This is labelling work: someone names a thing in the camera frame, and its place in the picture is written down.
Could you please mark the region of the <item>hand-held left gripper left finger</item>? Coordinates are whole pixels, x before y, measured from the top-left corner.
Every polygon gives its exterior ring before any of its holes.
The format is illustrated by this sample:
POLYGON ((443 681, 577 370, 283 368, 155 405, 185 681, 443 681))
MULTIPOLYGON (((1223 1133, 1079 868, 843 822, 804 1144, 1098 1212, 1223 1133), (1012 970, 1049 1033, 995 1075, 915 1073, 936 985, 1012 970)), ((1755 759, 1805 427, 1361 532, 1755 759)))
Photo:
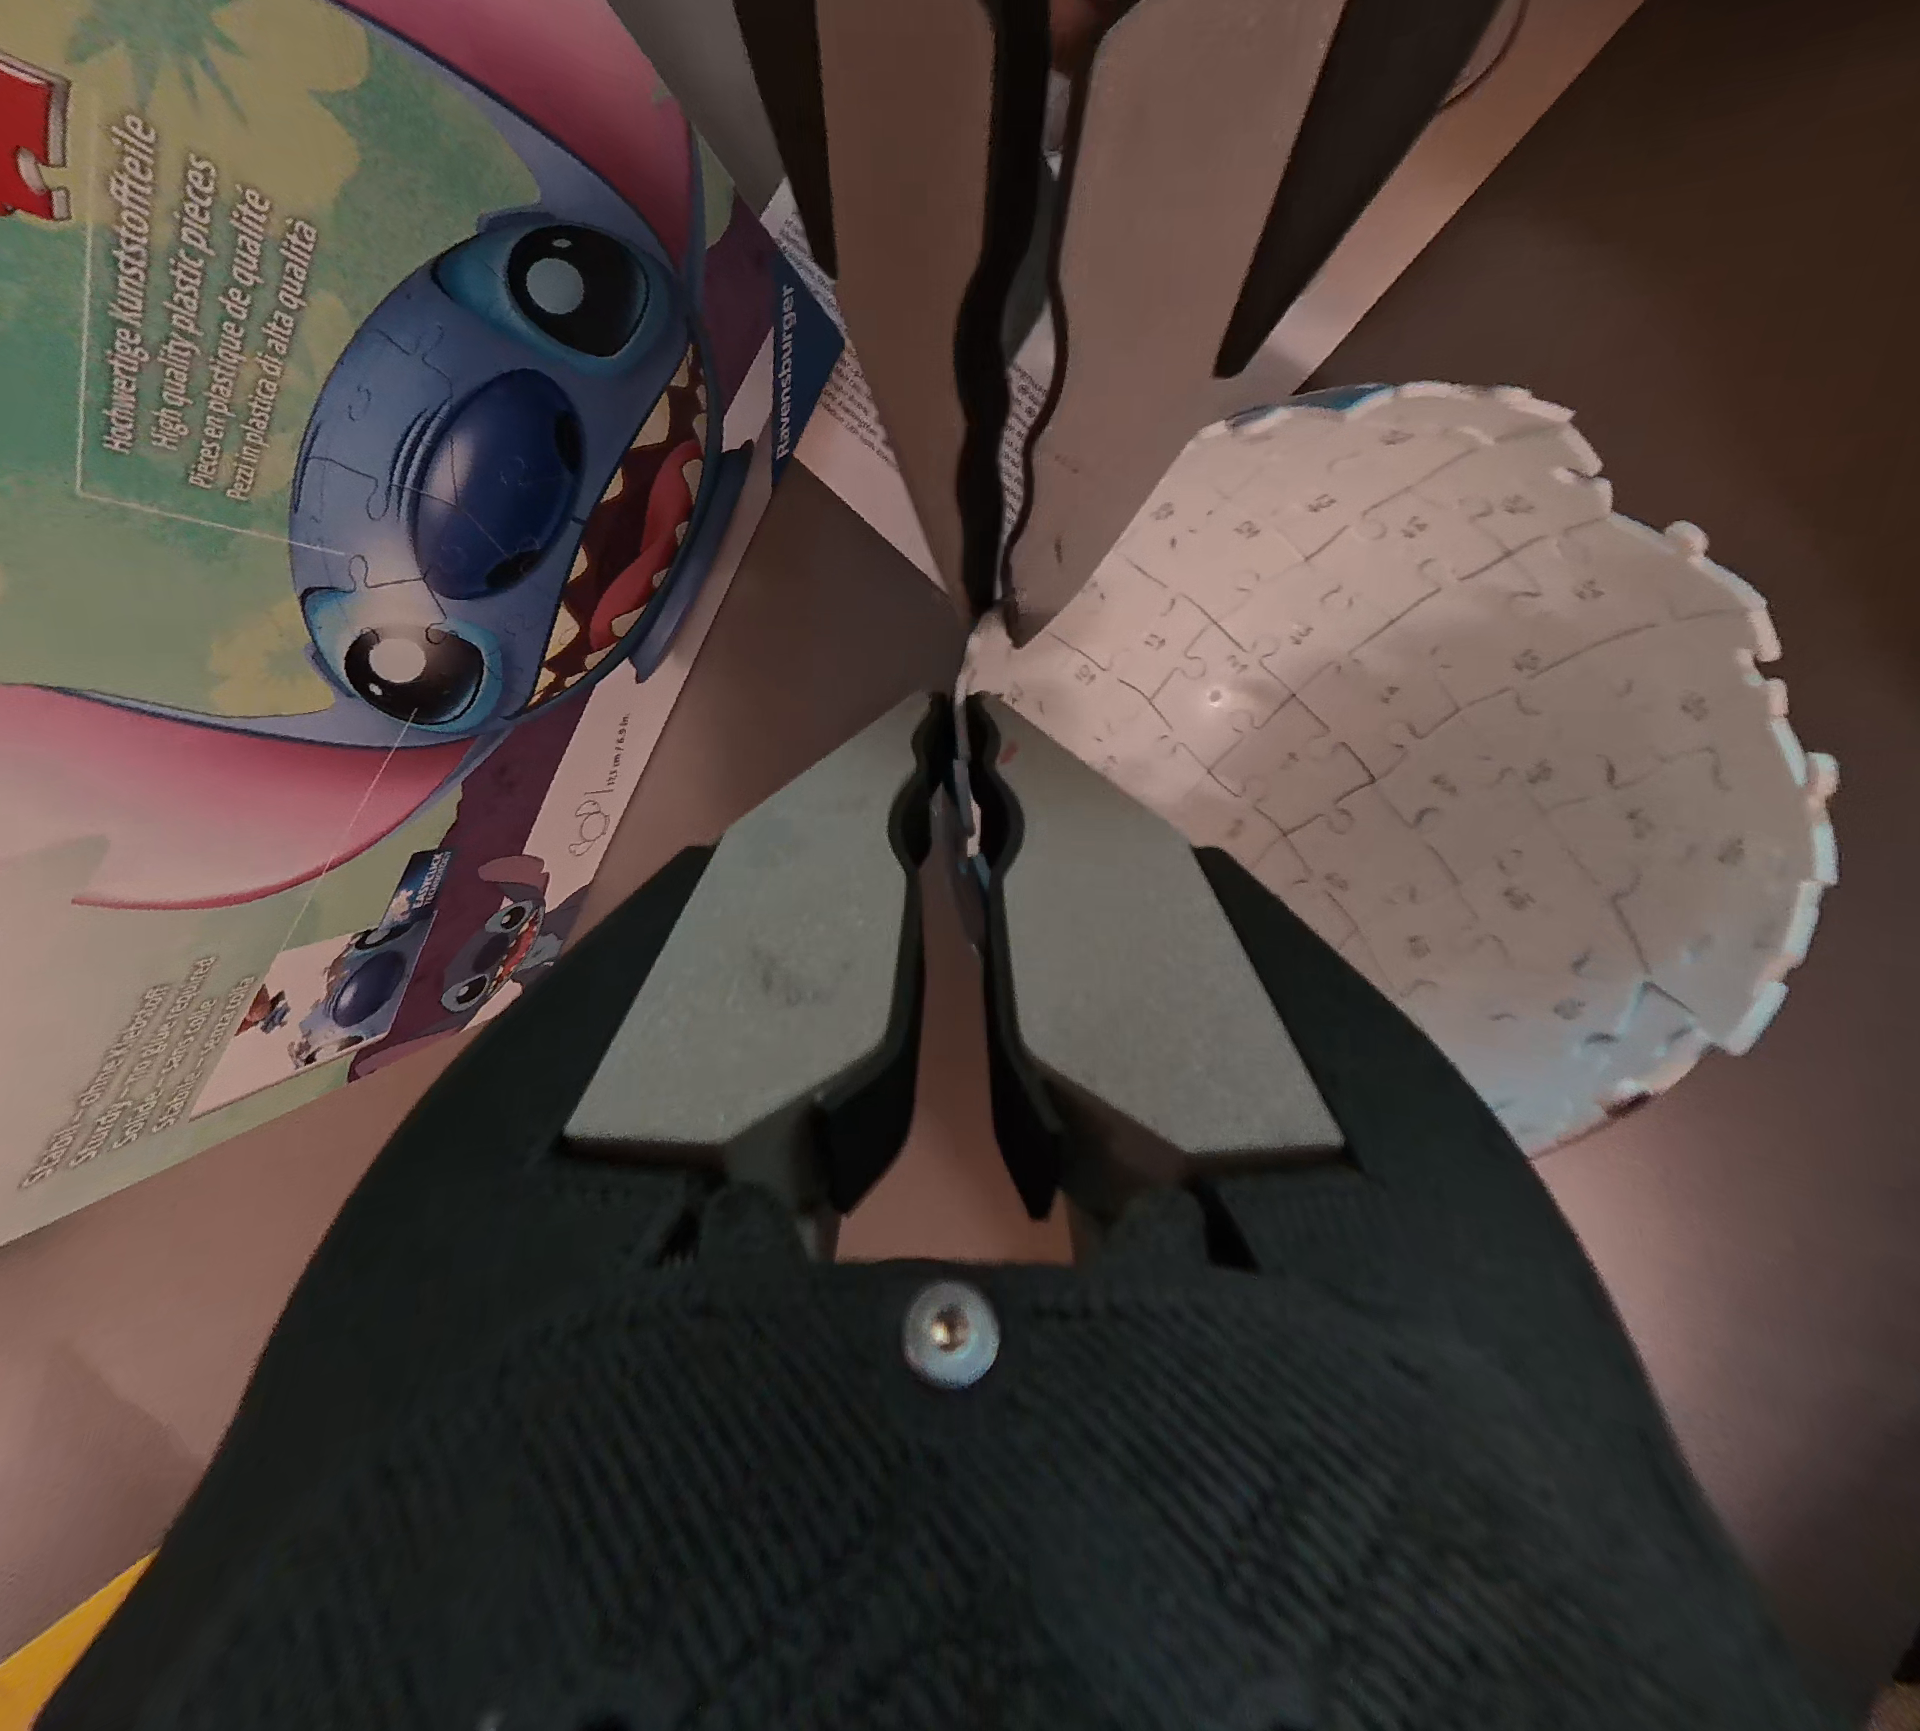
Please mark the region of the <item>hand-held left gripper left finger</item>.
POLYGON ((703 857, 564 1144, 851 1219, 915 1114, 943 700, 907 700, 703 857))

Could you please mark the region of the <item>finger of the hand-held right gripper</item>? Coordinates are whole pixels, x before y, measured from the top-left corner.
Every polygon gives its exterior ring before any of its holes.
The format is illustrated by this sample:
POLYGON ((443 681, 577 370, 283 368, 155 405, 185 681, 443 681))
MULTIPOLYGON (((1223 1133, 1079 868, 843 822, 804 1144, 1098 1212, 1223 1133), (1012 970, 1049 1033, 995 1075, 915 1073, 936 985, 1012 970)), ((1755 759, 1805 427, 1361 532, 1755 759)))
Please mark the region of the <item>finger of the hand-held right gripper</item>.
POLYGON ((1002 542, 1012 284, 1042 220, 1049 0, 815 0, 837 308, 943 591, 1002 542))
POLYGON ((1223 332, 1348 0, 1120 0, 1068 96, 1049 244, 1053 370, 1002 542, 1042 635, 1223 417, 1223 332))

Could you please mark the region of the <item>partly built blue puzzle ball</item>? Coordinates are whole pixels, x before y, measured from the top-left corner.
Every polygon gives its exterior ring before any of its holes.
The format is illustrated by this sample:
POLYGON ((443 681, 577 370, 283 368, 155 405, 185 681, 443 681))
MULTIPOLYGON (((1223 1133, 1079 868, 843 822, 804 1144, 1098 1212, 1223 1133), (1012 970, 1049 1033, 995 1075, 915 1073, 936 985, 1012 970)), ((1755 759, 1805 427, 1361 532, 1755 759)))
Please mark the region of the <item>partly built blue puzzle ball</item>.
POLYGON ((1843 877, 1768 591, 1638 526, 1527 391, 1205 427, 1079 604, 971 681, 1231 851, 1553 1154, 1745 1058, 1843 877))

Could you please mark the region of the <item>yellow plastic bin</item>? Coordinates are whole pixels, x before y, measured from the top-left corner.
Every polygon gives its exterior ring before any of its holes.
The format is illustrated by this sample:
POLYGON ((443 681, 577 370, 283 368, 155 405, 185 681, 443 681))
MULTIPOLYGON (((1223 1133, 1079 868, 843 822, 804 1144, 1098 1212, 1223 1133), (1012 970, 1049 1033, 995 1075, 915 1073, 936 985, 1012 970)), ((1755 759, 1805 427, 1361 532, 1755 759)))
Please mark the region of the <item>yellow plastic bin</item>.
POLYGON ((61 1614, 46 1636, 11 1649, 0 1665, 0 1731, 30 1731, 61 1676, 82 1665, 82 1649, 103 1636, 103 1621, 133 1595, 155 1558, 119 1568, 103 1594, 86 1594, 72 1614, 61 1614))

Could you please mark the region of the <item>white instruction leaflet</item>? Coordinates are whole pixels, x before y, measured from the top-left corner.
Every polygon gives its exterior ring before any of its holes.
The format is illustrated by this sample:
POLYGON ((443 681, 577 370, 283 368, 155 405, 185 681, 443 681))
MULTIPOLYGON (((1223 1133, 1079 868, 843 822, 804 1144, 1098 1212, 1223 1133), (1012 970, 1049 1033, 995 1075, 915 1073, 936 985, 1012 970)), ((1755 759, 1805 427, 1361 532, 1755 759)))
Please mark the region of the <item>white instruction leaflet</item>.
MULTIPOLYGON (((763 206, 763 229, 779 233, 781 263, 804 280, 822 312, 843 325, 837 284, 804 249, 804 220, 802 220, 788 181, 779 181, 779 197, 763 206)), ((1027 342, 1012 360, 1012 417, 1002 417, 1002 438, 995 438, 1002 526, 1022 523, 1022 488, 1027 488, 1022 450, 1027 450, 1027 434, 1049 405, 1049 381, 1053 381, 1053 312, 1042 308, 1042 325, 1027 332, 1027 342)), ((843 360, 837 360, 837 370, 826 370, 826 391, 822 391, 822 405, 802 434, 802 464, 936 585, 936 559, 924 542, 924 523, 907 507, 881 405, 870 405, 851 342, 843 342, 843 360)))

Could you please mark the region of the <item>printed cardboard puzzle box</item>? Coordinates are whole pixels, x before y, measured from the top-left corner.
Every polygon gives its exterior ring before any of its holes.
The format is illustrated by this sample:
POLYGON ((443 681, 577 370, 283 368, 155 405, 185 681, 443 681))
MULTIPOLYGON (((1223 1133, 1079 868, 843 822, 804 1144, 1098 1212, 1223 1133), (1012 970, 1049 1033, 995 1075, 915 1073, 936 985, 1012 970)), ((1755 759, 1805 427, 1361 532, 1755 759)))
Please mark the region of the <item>printed cardboard puzzle box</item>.
POLYGON ((0 0, 0 1229, 554 970, 837 325, 610 0, 0 0))

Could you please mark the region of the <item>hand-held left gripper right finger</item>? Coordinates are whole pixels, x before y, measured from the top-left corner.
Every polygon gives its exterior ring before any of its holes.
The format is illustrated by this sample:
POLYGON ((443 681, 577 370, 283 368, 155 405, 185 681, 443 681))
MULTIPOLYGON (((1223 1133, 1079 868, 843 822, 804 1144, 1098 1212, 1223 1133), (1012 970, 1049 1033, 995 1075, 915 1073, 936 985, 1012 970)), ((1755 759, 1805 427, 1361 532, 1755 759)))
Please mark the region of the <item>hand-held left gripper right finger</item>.
POLYGON ((993 1104, 1032 1219, 1068 1192, 1112 1221, 1142 1189, 1338 1160, 1338 1120, 1173 822, 995 700, 971 700, 971 797, 993 1104))

